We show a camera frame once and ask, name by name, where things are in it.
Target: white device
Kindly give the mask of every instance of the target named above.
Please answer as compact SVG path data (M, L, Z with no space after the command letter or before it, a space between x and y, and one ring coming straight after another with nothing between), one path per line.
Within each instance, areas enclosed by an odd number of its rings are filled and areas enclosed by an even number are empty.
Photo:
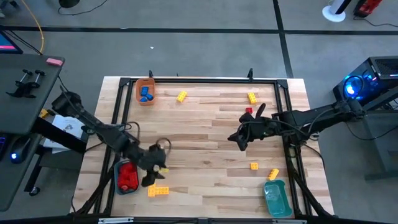
M323 16L332 22L341 22L346 18L344 10L351 0L334 0L331 6L322 9Z

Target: computer tower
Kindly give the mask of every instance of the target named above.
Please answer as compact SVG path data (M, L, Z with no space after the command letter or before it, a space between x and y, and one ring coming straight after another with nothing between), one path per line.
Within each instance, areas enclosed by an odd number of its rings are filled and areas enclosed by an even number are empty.
M398 86L398 56L369 57L333 88L336 100L356 98L362 106Z

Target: gray floor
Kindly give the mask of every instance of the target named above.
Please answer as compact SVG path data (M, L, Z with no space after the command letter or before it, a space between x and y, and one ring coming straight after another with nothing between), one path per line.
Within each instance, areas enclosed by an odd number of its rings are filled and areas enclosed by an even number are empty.
M62 12L87 10L101 1L82 1ZM398 30L353 21L351 11L356 1L347 9L344 22L328 22L321 13L327 2L279 0L284 28ZM42 26L277 28L272 0L110 0L92 13L73 17L58 15L56 0L27 3ZM397 8L397 1L384 0L368 19L376 24L396 23ZM5 13L8 18L1 20L2 24L35 26L23 8L19 13L13 9L6 9ZM38 32L17 33L40 46ZM151 69L156 76L178 73L243 77L253 68L256 77L286 77L277 34L45 32L44 35L44 54L66 58L61 76L69 89L79 92L90 112L95 110L105 75L146 75ZM332 103L331 89L367 57L398 55L396 38L395 35L286 35L294 77L304 78L311 107ZM59 93L58 88L53 89L47 106ZM369 144L353 138L345 125L336 125L322 132L320 146L335 213L343 218L396 223L398 179L374 183L363 179L364 174L372 172ZM77 176L75 172L45 170L38 182L42 192L29 197L20 189L12 207L0 213L0 219L66 214Z

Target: wooden tabletop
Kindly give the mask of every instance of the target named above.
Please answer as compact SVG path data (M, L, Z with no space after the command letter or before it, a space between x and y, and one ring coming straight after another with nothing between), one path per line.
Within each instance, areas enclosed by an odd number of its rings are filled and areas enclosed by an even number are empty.
M111 122L119 79L104 78L95 113L104 123ZM308 110L304 81L288 79L288 84L293 109ZM188 95L179 103L176 97L182 90ZM256 106L249 104L249 92L255 93L259 102ZM170 169L164 173L166 179L156 180L156 186L169 187L170 194L148 197L147 188L141 186L133 194L115 194L113 216L272 218L263 186L273 168L280 170L277 179L285 182L292 207L281 137L249 143L245 152L235 142L227 141L236 132L238 118L245 108L253 107L255 113L261 103L266 103L263 116L277 112L272 85L156 83L153 106L140 106L135 100L135 90L133 93L127 120L141 125L141 147L147 148L160 137L169 138L173 144L166 162ZM136 135L136 131L133 128L131 133ZM97 143L99 140L92 137L87 146ZM308 145L319 150L317 142L310 141ZM84 204L98 185L104 152L105 146L99 146L85 154L74 196L76 208ZM306 147L302 148L302 159L308 188L325 210L333 213L322 160ZM257 162L259 169L251 170L251 162ZM140 181L144 175L140 170ZM304 212L298 186L297 191Z

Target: monitor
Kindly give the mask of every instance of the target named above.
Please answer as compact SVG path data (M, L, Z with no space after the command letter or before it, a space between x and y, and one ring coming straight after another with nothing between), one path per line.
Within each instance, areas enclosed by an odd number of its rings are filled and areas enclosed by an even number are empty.
M2 31L0 31L0 54L22 54L23 51Z

